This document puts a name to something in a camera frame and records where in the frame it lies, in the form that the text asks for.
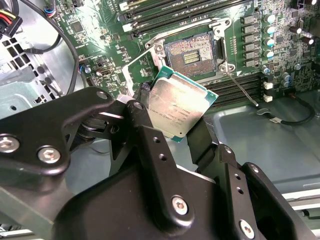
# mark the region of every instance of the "ram slot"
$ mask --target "ram slot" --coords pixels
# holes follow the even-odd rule
[[[238,77],[236,81],[245,89],[250,97],[260,99],[262,95],[261,77],[260,73],[256,73],[250,76]],[[206,87],[219,95],[212,107],[221,107],[248,100],[232,80],[211,84]]]
[[[153,20],[154,18],[159,18],[168,14],[175,14],[177,11],[187,10],[194,5],[199,5],[202,3],[211,2],[210,0],[176,0],[170,1],[167,4],[160,3],[159,6],[150,7],[144,11],[133,10],[131,12],[127,12],[120,17],[119,19],[124,19],[128,22],[135,21],[136,23],[142,23],[145,21]]]
[[[129,32],[132,33],[134,37],[138,37],[145,32],[153,31],[160,27],[169,27],[169,24],[180,23],[182,21],[194,21],[195,19],[207,19],[213,17],[216,11],[230,8],[249,1],[250,0],[227,0],[221,3],[221,1],[210,0],[210,4],[198,4],[188,8],[187,10],[178,11],[161,17],[155,17],[152,20],[143,21],[138,24],[135,22],[129,23],[132,27]]]

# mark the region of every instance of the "mounting hole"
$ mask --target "mounting hole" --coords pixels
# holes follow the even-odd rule
[[[167,160],[167,157],[164,155],[164,154],[159,154],[159,159],[162,160],[162,161],[166,161]]]
[[[242,189],[240,187],[237,187],[236,189],[238,190],[238,193],[244,194],[244,191],[242,191]]]
[[[140,110],[143,109],[141,103],[139,103],[139,102],[137,102],[137,101],[135,101],[135,102],[133,103],[133,105],[134,105],[137,109],[140,109]]]
[[[115,134],[119,131],[119,127],[117,125],[112,125],[110,129],[110,133]]]
[[[160,139],[157,138],[156,136],[153,138],[153,141],[154,141],[156,144],[160,143]]]
[[[241,177],[238,174],[234,175],[236,179],[241,180]]]
[[[101,99],[108,99],[108,95],[103,91],[97,91],[96,94]]]

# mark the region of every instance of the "black cable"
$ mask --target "black cable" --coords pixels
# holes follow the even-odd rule
[[[316,115],[315,109],[309,103],[307,103],[306,101],[303,101],[301,98],[299,98],[297,96],[292,96],[291,98],[294,100],[297,100],[298,103],[300,103],[302,106],[307,108],[309,110],[309,116],[301,121],[284,121],[284,120],[282,120],[280,123],[284,124],[284,125],[289,125],[289,126],[297,126],[297,125],[301,125],[301,124],[305,124],[307,122],[310,122]]]
[[[296,100],[299,104],[301,104],[302,106],[304,106],[309,110],[309,115],[305,119],[300,121],[285,121],[274,116],[270,112],[264,113],[263,116],[267,117],[273,123],[280,123],[280,124],[289,125],[289,126],[298,126],[298,125],[308,123],[315,117],[316,111],[309,103],[307,103],[306,101],[302,100],[301,98],[295,95],[290,95],[290,98],[293,100]]]
[[[79,68],[79,58],[78,58],[76,48],[73,46],[72,42],[68,39],[65,33],[57,26],[57,24],[53,20],[47,18],[47,15],[39,7],[34,5],[29,0],[20,0],[20,1],[25,5],[27,5],[29,8],[31,8],[32,10],[34,10],[36,13],[38,13],[41,17],[43,17],[58,32],[58,34],[62,37],[62,39],[65,41],[66,45],[70,49],[72,57],[74,59],[74,67],[73,67],[72,77],[70,81],[70,86],[66,94],[73,93],[76,87],[78,68]]]
[[[60,92],[58,92],[58,90],[55,89],[53,86],[51,86],[50,84],[47,84],[45,81],[40,81],[40,83],[46,85],[48,88],[50,88],[52,91],[54,91],[58,95],[58,97],[61,98]]]
[[[56,46],[58,46],[58,44],[60,43],[60,40],[61,40],[61,35],[58,34],[58,36],[56,37],[56,40],[55,42],[48,48],[46,49],[38,49],[38,48],[35,48],[35,47],[32,47],[32,48],[27,48],[27,49],[24,49],[23,51],[25,53],[30,53],[30,54],[43,54],[43,53],[47,53],[51,50],[53,50]]]
[[[90,148],[92,151],[96,152],[97,154],[101,154],[101,155],[109,155],[110,154],[109,151],[99,151],[99,150],[93,148],[92,146],[89,146],[88,148]]]
[[[11,0],[11,12],[13,15],[19,15],[19,3],[18,0]]]

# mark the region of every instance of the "chip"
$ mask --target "chip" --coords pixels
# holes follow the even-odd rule
[[[248,36],[245,36],[244,38],[243,38],[243,41],[245,42],[245,43],[251,43],[251,42],[253,42],[255,40],[255,36],[254,35],[248,35]]]
[[[283,36],[278,36],[275,40],[278,44],[282,43],[284,41],[284,37]]]
[[[247,52],[245,54],[245,59],[253,59],[255,57],[255,52]]]
[[[217,70],[212,31],[169,42],[164,50],[170,67],[187,77]]]
[[[291,16],[293,18],[298,17],[298,13],[299,13],[298,11],[293,11]]]
[[[255,31],[255,27],[253,25],[243,27],[243,32],[245,34],[250,34]]]
[[[290,51],[290,56],[295,56],[297,55],[297,50],[291,50]]]
[[[248,52],[248,51],[253,51],[255,49],[255,44],[254,43],[250,43],[247,45],[244,45],[244,51]]]
[[[76,22],[74,22],[74,23],[71,23],[71,28],[73,29],[73,31],[74,31],[76,34],[84,30],[84,28],[83,28],[82,25],[81,25],[81,22],[79,22],[79,21],[76,21]]]
[[[310,57],[311,56],[311,52],[310,51],[305,51],[303,53],[303,56],[306,58],[306,57]]]
[[[254,22],[254,16],[250,15],[250,16],[244,16],[243,17],[243,23],[244,24],[251,24]]]
[[[249,60],[245,62],[246,67],[254,67],[255,66],[255,60]]]
[[[270,70],[273,70],[273,69],[275,68],[275,65],[274,65],[273,63],[270,63],[270,64],[268,65],[268,68],[269,68]]]

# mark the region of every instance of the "capacitor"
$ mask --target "capacitor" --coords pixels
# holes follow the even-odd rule
[[[281,85],[284,86],[285,88],[288,88],[289,85],[290,85],[290,82],[289,82],[289,81],[282,80],[282,81],[281,81]]]
[[[284,72],[281,77],[283,81],[286,81],[286,82],[289,82],[291,80],[291,76],[287,72]]]
[[[264,28],[264,32],[266,34],[273,34],[276,31],[276,28],[274,26],[267,26],[266,28]]]
[[[263,55],[269,59],[269,58],[272,58],[275,54],[274,54],[273,51],[267,50],[267,51],[264,52]]]
[[[315,5],[317,3],[317,0],[304,0],[304,4],[306,5]]]
[[[304,21],[302,20],[302,19],[300,19],[299,21],[298,21],[298,27],[299,28],[301,28],[301,29],[304,29]]]
[[[315,42],[315,40],[307,36],[304,36],[303,38],[301,38],[301,41],[308,45],[312,45]]]
[[[302,32],[302,29],[300,27],[297,26],[291,26],[289,28],[290,32],[294,33],[294,34],[300,34]]]
[[[267,45],[268,47],[272,47],[273,45],[275,45],[275,40],[268,37],[264,40],[264,44]]]
[[[85,67],[84,68],[84,72],[86,73],[86,74],[90,74],[91,73],[91,68],[90,67]]]
[[[269,74],[271,71],[269,68],[267,68],[267,66],[262,66],[261,68],[261,72],[263,72],[264,74]]]
[[[273,24],[276,20],[276,16],[273,14],[267,14],[265,15],[263,19],[266,23]]]

